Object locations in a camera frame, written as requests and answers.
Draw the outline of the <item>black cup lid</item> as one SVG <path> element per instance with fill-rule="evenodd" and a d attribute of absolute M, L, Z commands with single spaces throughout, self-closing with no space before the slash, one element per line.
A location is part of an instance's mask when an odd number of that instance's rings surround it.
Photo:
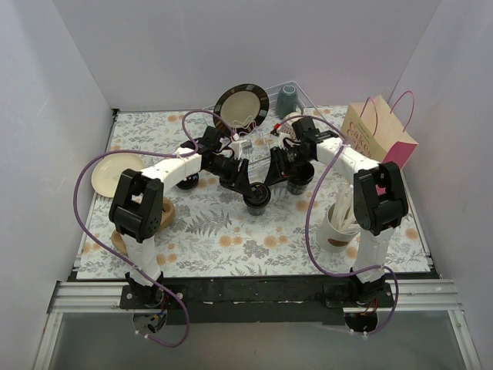
<path fill-rule="evenodd" d="M 271 199 L 270 188 L 261 182 L 252 183 L 250 187 L 252 194 L 243 196 L 245 204 L 248 207 L 265 207 Z"/>

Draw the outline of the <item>dark translucent takeout cup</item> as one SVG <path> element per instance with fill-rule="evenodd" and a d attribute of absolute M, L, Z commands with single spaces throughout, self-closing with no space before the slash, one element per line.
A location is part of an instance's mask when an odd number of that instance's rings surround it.
<path fill-rule="evenodd" d="M 266 206 L 253 206 L 253 205 L 248 205 L 247 206 L 247 211 L 250 215 L 252 216 L 261 216 L 265 213 Z"/>

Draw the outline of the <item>black plastic lid stack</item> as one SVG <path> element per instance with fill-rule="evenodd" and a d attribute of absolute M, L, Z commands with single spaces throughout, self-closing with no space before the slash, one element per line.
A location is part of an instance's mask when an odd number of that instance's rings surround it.
<path fill-rule="evenodd" d="M 192 190 L 199 183 L 200 176 L 198 173 L 195 173 L 185 180 L 180 181 L 176 186 L 181 190 Z"/>

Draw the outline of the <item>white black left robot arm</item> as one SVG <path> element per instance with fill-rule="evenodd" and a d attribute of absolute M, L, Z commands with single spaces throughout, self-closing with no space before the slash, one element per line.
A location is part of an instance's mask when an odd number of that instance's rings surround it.
<path fill-rule="evenodd" d="M 247 200 L 259 200 L 263 192 L 250 183 L 248 160 L 219 153 L 223 133 L 208 126 L 195 143 L 182 144 L 172 158 L 141 171 L 124 170 L 120 175 L 109 211 L 126 246 L 131 270 L 126 280 L 132 295 L 147 308 L 156 308 L 164 298 L 162 271 L 156 259 L 155 234 L 163 215 L 164 192 L 205 170 L 219 177 L 220 185 L 240 193 Z"/>

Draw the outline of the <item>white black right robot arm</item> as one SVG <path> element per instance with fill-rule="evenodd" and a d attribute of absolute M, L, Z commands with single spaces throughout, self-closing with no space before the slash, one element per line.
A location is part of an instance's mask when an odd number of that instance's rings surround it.
<path fill-rule="evenodd" d="M 268 186 L 288 180 L 302 180 L 307 165 L 316 161 L 327 170 L 336 170 L 350 184 L 353 200 L 350 217 L 357 222 L 360 244 L 357 259 L 346 274 L 335 274 L 327 298 L 370 304 L 387 287 L 385 261 L 394 231 L 408 214 L 408 201 L 401 170 L 394 162 L 379 163 L 347 145 L 335 129 L 320 131 L 312 116 L 296 115 L 282 121 L 290 123 L 295 139 L 281 133 L 270 149 Z"/>

